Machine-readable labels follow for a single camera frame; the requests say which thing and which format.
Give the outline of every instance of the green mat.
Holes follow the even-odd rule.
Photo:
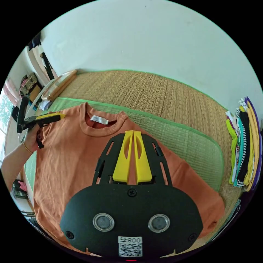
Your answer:
[[[188,126],[165,120],[155,115],[107,103],[82,99],[57,98],[48,111],[56,112],[88,102],[94,109],[108,113],[124,111],[129,118],[155,139],[186,160],[211,188],[218,191],[224,173],[224,159],[218,143]],[[36,152],[25,164],[25,172],[33,189]]]

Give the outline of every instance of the green mat border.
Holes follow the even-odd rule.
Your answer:
[[[170,120],[166,120],[164,118],[161,118],[159,116],[156,116],[156,115],[153,115],[151,113],[148,113],[148,112],[142,112],[142,111],[139,111],[139,110],[134,110],[134,109],[130,109],[130,108],[127,108],[127,107],[123,107],[123,106],[119,106],[119,105],[114,105],[114,104],[109,104],[109,103],[104,103],[104,102],[97,102],[97,101],[90,101],[90,100],[85,100],[85,99],[72,99],[72,98],[66,98],[66,97],[57,97],[56,100],[59,99],[59,100],[70,100],[70,101],[78,101],[78,102],[87,102],[89,104],[93,104],[93,105],[105,105],[105,106],[108,106],[108,107],[112,107],[112,108],[116,108],[116,109],[119,109],[119,110],[122,110],[122,111],[125,111],[125,109],[127,109],[128,111],[132,112],[132,113],[135,113],[135,114],[139,114],[139,115],[144,115],[146,117],[150,117],[150,118],[153,118],[157,121],[161,121],[161,122],[164,122],[168,125],[171,125],[171,126],[176,126],[176,127],[181,127],[183,129],[186,129],[186,130],[189,130],[191,132],[194,132],[204,138],[206,138],[207,140],[211,141],[212,143],[214,143],[217,148],[219,149],[220,151],[220,154],[221,154],[221,158],[223,160],[223,167],[225,167],[225,163],[224,163],[224,157],[223,157],[223,152],[222,152],[222,149],[221,147],[219,146],[219,144],[211,137],[207,136],[206,134],[192,128],[192,127],[189,127],[187,125],[184,125],[184,124],[181,124],[181,123],[177,123],[177,122],[173,122],[173,121],[170,121]]]
[[[225,108],[223,105],[221,105],[219,102],[217,102],[215,99],[213,99],[211,96],[207,95],[206,93],[198,90],[197,88],[194,88],[182,81],[179,81],[179,80],[176,80],[176,79],[173,79],[173,78],[170,78],[170,77],[166,77],[166,76],[163,76],[163,75],[160,75],[160,74],[157,74],[157,73],[152,73],[152,72],[147,72],[147,71],[140,71],[140,70],[132,70],[132,69],[107,69],[107,70],[94,70],[94,71],[85,71],[85,70],[82,70],[82,69],[79,69],[81,72],[77,72],[77,75],[80,75],[80,74],[83,74],[83,73],[91,73],[91,72],[107,72],[107,71],[131,71],[131,72],[140,72],[140,73],[148,73],[148,74],[153,74],[153,75],[156,75],[156,76],[160,76],[160,77],[163,77],[163,78],[166,78],[166,79],[170,79],[170,80],[173,80],[173,81],[177,81],[181,84],[184,84],[202,94],[204,94],[205,96],[207,96],[208,98],[212,99],[213,101],[215,101],[217,104],[219,104],[224,110],[228,111],[227,108]]]

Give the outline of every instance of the woven mat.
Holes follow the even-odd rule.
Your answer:
[[[224,175],[219,194],[224,200],[225,215],[212,233],[198,239],[189,250],[203,246],[210,240],[225,222],[241,194],[239,188],[228,183],[231,172],[231,136],[225,125],[226,110],[221,105],[178,81],[151,73],[124,70],[80,74],[60,97],[110,103],[148,112],[192,127],[214,139],[224,158]]]

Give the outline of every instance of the window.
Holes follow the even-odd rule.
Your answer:
[[[2,91],[0,93],[0,165],[5,157],[5,137],[13,105]]]

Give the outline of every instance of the orange t-shirt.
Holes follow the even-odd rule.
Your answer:
[[[66,114],[64,119],[43,128],[45,148],[37,150],[34,210],[37,222],[54,240],[81,252],[70,245],[59,226],[68,201],[92,185],[98,158],[110,138],[127,130],[148,133],[124,112],[99,112],[88,103],[61,113]],[[93,115],[109,120],[108,125],[91,121]],[[160,142],[158,144],[167,160],[173,186],[188,194],[198,207],[204,226],[201,238],[211,232],[223,216],[224,202],[187,162]],[[128,184],[135,182],[135,169],[131,163]]]

